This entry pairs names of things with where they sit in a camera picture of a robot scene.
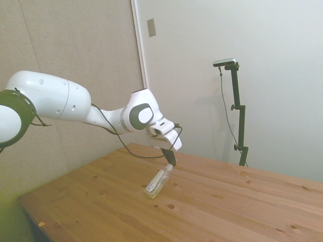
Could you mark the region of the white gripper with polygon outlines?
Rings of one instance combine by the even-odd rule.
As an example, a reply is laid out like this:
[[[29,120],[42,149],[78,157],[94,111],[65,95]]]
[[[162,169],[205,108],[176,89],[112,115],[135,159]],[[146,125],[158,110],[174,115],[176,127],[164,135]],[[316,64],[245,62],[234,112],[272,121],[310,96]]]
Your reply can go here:
[[[173,151],[178,151],[182,147],[179,137],[180,131],[181,128],[174,128],[165,135],[147,135],[148,144],[152,147],[161,148],[163,156],[173,167],[177,164]]]

